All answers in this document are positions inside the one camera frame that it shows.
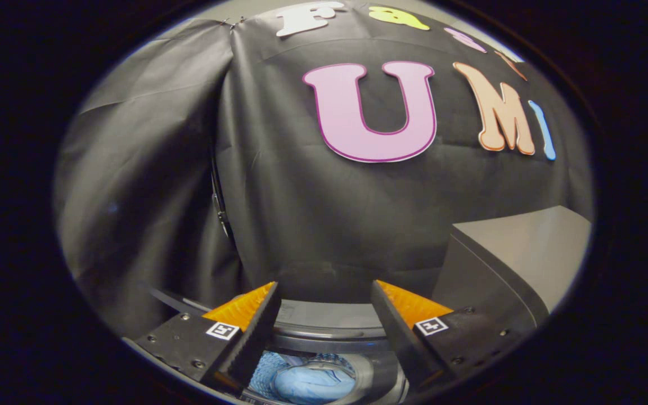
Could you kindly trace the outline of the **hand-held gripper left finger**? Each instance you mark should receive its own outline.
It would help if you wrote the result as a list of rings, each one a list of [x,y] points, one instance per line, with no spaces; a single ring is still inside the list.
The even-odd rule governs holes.
[[[160,297],[177,313],[133,340],[133,348],[188,384],[241,394],[272,337],[280,285],[269,282],[210,311],[183,298]]]

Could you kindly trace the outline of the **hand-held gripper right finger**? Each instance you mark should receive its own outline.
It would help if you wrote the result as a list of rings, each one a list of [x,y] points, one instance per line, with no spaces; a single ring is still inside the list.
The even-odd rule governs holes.
[[[478,374],[522,339],[519,330],[475,307],[448,308],[383,280],[371,283],[371,305],[417,392]]]

